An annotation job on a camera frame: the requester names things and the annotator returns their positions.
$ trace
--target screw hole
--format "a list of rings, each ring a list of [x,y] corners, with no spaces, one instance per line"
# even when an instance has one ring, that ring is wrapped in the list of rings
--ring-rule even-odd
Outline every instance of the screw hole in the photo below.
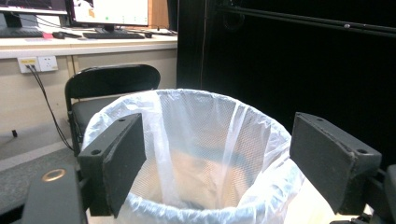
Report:
[[[94,155],[97,155],[97,154],[99,154],[101,152],[102,152],[102,150],[95,149],[94,151],[91,152],[91,154],[94,156]]]
[[[366,150],[364,150],[364,149],[358,149],[357,150],[359,153],[361,153],[361,154],[367,154],[368,152],[366,151]]]

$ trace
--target wooden panel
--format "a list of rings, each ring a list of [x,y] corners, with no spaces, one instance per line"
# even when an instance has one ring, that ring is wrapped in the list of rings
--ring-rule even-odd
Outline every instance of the wooden panel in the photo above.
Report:
[[[148,16],[148,22],[150,24],[150,28],[168,28],[169,27],[169,18],[168,18],[168,5],[165,0],[149,0],[151,5],[150,7],[151,18]]]

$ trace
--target trash bag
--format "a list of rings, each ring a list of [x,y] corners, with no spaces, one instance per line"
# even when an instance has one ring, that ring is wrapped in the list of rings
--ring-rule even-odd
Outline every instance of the trash bag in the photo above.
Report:
[[[147,160],[116,222],[284,222],[304,175],[274,119],[212,92],[144,91],[95,114],[82,148],[133,113],[142,114]]]

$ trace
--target computer monitor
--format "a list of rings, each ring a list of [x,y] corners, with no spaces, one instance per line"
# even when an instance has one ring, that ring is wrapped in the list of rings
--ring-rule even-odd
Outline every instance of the computer monitor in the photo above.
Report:
[[[71,25],[97,26],[97,32],[117,32],[116,26],[149,26],[149,0],[68,0]]]
[[[22,27],[20,14],[67,15],[64,0],[0,0],[0,13],[8,28]]]

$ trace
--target chair backrest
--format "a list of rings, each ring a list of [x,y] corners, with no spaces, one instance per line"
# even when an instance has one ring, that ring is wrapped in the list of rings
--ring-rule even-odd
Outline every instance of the chair backrest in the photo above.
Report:
[[[72,76],[66,83],[64,95],[67,111],[71,110],[71,99],[156,90],[160,80],[159,71],[147,64],[87,68]]]

